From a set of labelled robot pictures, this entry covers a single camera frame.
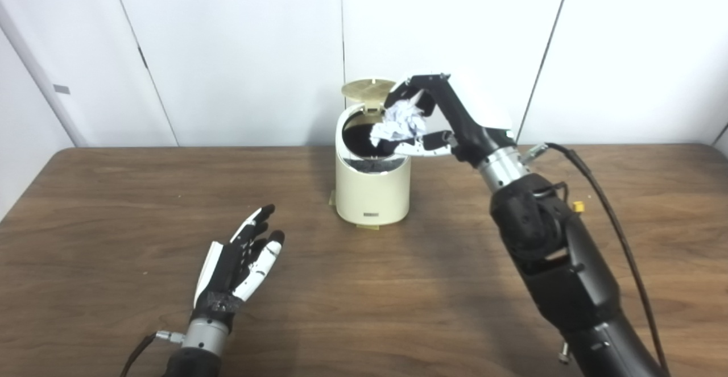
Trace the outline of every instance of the electrical cable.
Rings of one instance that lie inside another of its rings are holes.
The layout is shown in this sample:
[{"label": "electrical cable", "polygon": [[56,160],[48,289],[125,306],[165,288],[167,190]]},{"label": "electrical cable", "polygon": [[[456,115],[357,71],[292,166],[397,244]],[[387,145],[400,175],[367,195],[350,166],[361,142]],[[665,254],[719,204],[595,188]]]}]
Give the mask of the electrical cable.
[{"label": "electrical cable", "polygon": [[156,333],[151,333],[150,335],[144,336],[144,338],[139,342],[139,345],[136,346],[136,349],[132,351],[132,354],[129,354],[129,359],[127,360],[127,364],[124,364],[124,369],[122,370],[122,373],[119,377],[126,377],[127,372],[129,372],[130,367],[132,364],[134,364],[134,361],[139,357],[139,354],[146,349],[149,344],[151,344],[154,341],[154,338],[156,337]]},{"label": "electrical cable", "polygon": [[582,161],[582,159],[577,155],[576,151],[563,146],[559,146],[559,144],[554,144],[553,142],[547,142],[546,146],[564,154],[564,156],[566,156],[566,158],[569,159],[569,161],[571,161],[572,164],[577,167],[577,169],[579,169],[579,172],[584,175],[587,181],[589,181],[592,188],[594,188],[594,192],[596,192],[596,195],[598,196],[601,205],[604,207],[604,211],[609,216],[609,221],[611,221],[612,226],[614,226],[614,231],[617,232],[619,244],[622,245],[624,257],[627,258],[627,264],[630,266],[630,271],[632,271],[632,277],[634,277],[635,279],[637,291],[639,292],[639,297],[640,300],[642,300],[642,306],[644,307],[644,312],[647,317],[647,324],[650,326],[652,342],[653,344],[655,344],[657,359],[658,361],[660,361],[660,366],[663,368],[663,370],[665,370],[666,374],[670,375],[670,370],[668,369],[668,361],[665,358],[663,344],[660,341],[660,334],[657,332],[657,322],[655,322],[655,314],[652,312],[650,298],[647,296],[647,289],[645,289],[644,283],[642,282],[642,277],[640,276],[639,270],[637,269],[637,262],[635,262],[634,255],[632,254],[632,249],[630,248],[629,242],[627,242],[627,237],[624,234],[624,230],[622,230],[622,225],[619,223],[619,219],[617,219],[617,214],[614,213],[614,209],[612,209],[611,204],[607,200],[604,191],[601,189],[601,186],[596,181],[596,178],[594,177],[594,175],[592,175],[591,170],[589,169],[589,167],[587,167],[587,164],[585,164],[585,162]]}]

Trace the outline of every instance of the white wall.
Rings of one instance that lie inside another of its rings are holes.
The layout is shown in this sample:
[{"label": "white wall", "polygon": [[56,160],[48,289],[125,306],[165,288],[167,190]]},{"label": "white wall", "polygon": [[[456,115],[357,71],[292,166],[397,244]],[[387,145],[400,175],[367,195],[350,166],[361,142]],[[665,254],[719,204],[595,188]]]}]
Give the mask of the white wall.
[{"label": "white wall", "polygon": [[341,0],[123,0],[182,146],[333,142]]},{"label": "white wall", "polygon": [[723,136],[718,140],[718,142],[715,143],[715,147],[720,152],[723,152],[723,155],[728,157],[728,134],[723,134]]},{"label": "white wall", "polygon": [[523,143],[712,143],[728,120],[728,0],[566,0]]},{"label": "white wall", "polygon": [[343,0],[346,81],[465,67],[517,129],[559,1]]},{"label": "white wall", "polygon": [[0,31],[0,219],[48,159],[71,146],[68,135]]},{"label": "white wall", "polygon": [[[0,0],[0,27],[85,146],[174,146],[119,0]],[[52,86],[44,86],[52,91]]]}]

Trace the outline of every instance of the cream trash can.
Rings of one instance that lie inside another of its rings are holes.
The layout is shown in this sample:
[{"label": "cream trash can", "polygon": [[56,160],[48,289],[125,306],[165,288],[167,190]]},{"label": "cream trash can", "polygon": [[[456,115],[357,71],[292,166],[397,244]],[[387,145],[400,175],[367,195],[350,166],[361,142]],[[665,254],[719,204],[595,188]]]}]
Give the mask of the cream trash can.
[{"label": "cream trash can", "polygon": [[341,93],[353,102],[336,124],[336,211],[344,221],[381,226],[409,212],[411,159],[388,155],[369,141],[372,125],[382,121],[384,100],[393,81],[353,81]]}]

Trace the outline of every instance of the wooden table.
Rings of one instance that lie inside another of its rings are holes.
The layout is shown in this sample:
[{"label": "wooden table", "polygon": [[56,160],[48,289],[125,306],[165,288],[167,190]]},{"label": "wooden table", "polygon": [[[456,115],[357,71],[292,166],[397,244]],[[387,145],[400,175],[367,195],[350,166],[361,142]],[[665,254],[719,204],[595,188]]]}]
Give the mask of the wooden table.
[{"label": "wooden table", "polygon": [[[728,374],[728,162],[705,146],[577,147],[610,196],[652,298],[673,375]],[[580,375],[557,362],[468,165],[415,159],[411,211],[357,229],[328,205],[333,149],[70,149],[0,224],[0,375],[117,375],[140,338],[184,331],[212,240],[262,204],[287,242],[236,318],[223,375]],[[648,340],[624,258],[559,154],[536,170],[572,199]],[[157,376],[155,342],[130,376]]]}]

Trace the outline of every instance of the open lid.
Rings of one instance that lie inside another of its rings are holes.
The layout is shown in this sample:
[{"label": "open lid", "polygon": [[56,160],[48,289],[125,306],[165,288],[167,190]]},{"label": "open lid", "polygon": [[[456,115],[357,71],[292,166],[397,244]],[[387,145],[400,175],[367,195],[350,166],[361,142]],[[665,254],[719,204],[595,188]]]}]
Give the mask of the open lid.
[{"label": "open lid", "polygon": [[341,94],[353,102],[363,102],[365,107],[379,107],[395,86],[395,82],[382,78],[366,78],[348,82],[341,87]]}]

